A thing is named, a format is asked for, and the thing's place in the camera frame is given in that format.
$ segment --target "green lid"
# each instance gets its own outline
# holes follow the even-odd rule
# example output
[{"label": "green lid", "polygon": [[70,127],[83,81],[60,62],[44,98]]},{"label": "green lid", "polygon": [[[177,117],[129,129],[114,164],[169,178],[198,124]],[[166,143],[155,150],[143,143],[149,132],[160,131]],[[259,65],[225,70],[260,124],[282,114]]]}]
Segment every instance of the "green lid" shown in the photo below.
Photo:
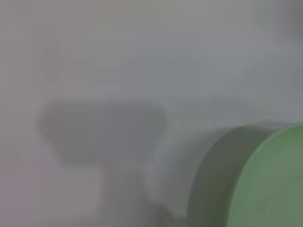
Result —
[{"label": "green lid", "polygon": [[226,226],[303,226],[301,123],[274,133],[251,155],[235,185]]}]

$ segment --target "green object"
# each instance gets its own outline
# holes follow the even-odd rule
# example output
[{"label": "green object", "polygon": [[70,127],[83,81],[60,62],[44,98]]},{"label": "green object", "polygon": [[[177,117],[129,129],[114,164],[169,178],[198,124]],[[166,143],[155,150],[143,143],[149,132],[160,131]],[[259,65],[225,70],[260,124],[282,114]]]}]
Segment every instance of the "green object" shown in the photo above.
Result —
[{"label": "green object", "polygon": [[227,133],[197,171],[192,227],[303,226],[303,124]]}]

